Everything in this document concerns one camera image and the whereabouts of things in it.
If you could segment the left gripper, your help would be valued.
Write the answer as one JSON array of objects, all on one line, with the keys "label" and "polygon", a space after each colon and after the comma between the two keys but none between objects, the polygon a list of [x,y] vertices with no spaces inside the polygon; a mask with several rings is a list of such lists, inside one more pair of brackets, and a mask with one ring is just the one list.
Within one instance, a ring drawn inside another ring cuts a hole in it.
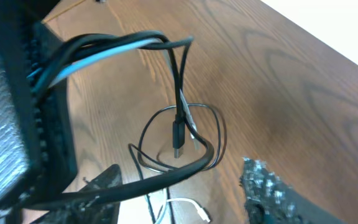
[{"label": "left gripper", "polygon": [[0,0],[0,210],[63,192],[76,177],[67,83],[37,103],[34,72],[61,45],[43,24],[55,1]]}]

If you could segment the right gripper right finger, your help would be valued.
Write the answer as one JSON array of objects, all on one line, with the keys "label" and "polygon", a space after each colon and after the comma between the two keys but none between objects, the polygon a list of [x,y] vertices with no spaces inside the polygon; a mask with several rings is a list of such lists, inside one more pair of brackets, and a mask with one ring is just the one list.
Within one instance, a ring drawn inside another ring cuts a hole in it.
[{"label": "right gripper right finger", "polygon": [[343,221],[304,198],[266,169],[265,162],[244,158],[240,177],[250,224],[340,224]]}]

